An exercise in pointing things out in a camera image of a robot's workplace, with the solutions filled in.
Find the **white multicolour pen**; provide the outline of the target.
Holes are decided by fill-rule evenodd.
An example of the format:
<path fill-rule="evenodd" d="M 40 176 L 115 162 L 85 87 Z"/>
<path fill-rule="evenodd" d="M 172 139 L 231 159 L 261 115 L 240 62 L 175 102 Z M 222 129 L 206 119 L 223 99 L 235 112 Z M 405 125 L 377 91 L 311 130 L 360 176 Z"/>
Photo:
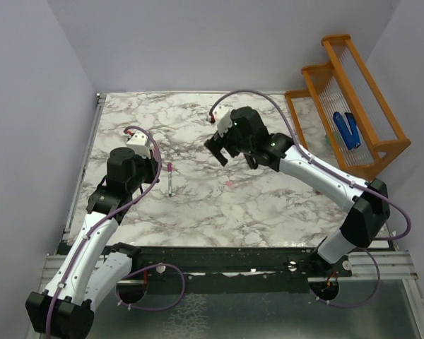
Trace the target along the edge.
<path fill-rule="evenodd" d="M 167 173 L 167 183 L 168 183 L 168 196 L 172 197 L 172 171 Z"/>

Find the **black orange highlighter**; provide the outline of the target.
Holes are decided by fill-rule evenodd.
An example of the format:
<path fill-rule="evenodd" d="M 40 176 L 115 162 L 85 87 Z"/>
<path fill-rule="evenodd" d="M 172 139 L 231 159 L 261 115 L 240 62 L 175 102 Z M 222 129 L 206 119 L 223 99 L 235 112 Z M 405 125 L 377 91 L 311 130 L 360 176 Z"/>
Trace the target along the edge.
<path fill-rule="evenodd" d="M 258 168 L 259 165 L 257 161 L 250 155 L 245 155 L 245 160 L 247 161 L 247 164 L 251 170 L 256 170 Z"/>

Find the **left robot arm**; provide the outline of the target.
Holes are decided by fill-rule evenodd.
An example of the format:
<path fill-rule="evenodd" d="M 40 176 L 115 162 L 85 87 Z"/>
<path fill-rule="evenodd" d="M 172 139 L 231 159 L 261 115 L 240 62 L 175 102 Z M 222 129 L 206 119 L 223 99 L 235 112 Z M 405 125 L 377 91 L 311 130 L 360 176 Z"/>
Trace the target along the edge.
<path fill-rule="evenodd" d="M 64 262 L 43 292 L 31 292 L 25 302 L 33 330 L 47 338 L 85 338 L 95 309 L 117 283 L 132 279 L 142 262 L 132 254 L 113 255 L 113 263 L 95 265 L 110 237 L 133 206 L 133 195 L 143 184 L 154 186 L 160 174 L 160 156 L 149 146 L 115 148 L 107 172 L 90 195 L 81 231 Z"/>

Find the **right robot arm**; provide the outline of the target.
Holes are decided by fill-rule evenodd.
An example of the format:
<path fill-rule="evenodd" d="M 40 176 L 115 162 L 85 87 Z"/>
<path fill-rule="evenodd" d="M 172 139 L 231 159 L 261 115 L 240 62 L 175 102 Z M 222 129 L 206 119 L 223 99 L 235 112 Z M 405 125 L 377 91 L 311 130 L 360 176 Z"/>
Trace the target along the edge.
<path fill-rule="evenodd" d="M 228 162 L 222 150 L 231 157 L 243 154 L 252 169 L 262 165 L 299 179 L 347 214 L 342 226 L 314 250 L 310 267 L 316 275 L 328 275 L 343 256 L 368 247 L 387 221 L 390 210 L 383 201 L 387 195 L 383 181 L 367 182 L 346 174 L 296 146 L 290 136 L 270 133 L 251 107 L 218 108 L 209 120 L 217 130 L 204 145 L 221 165 Z"/>

